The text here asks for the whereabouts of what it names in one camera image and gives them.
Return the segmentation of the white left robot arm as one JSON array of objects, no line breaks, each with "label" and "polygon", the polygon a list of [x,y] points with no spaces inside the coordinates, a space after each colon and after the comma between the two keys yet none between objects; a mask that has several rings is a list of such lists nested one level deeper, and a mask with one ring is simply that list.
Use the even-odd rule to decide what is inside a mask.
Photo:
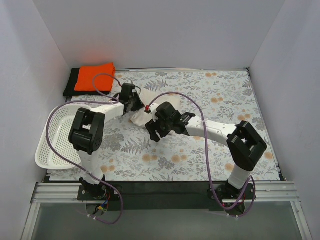
[{"label": "white left robot arm", "polygon": [[107,187],[100,180],[105,180],[98,163],[98,150],[103,142],[105,123],[129,112],[136,112],[144,107],[139,87],[124,83],[121,92],[116,96],[118,102],[103,104],[95,108],[79,108],[76,112],[68,140],[80,157],[85,177],[79,181],[86,193],[95,200],[106,196]]}]

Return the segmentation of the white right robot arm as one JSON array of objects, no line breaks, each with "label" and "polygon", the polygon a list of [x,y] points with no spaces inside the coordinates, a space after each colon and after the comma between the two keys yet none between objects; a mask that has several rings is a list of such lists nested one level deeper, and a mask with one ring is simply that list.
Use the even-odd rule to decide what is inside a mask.
[{"label": "white right robot arm", "polygon": [[175,132],[179,135],[207,138],[227,146],[234,167],[224,191],[232,199],[243,195],[247,179],[267,150],[266,142],[249,122],[243,120],[239,124],[226,124],[205,121],[194,113],[181,114],[169,102],[160,105],[153,103],[145,107],[145,112],[152,115],[145,127],[154,142]]}]

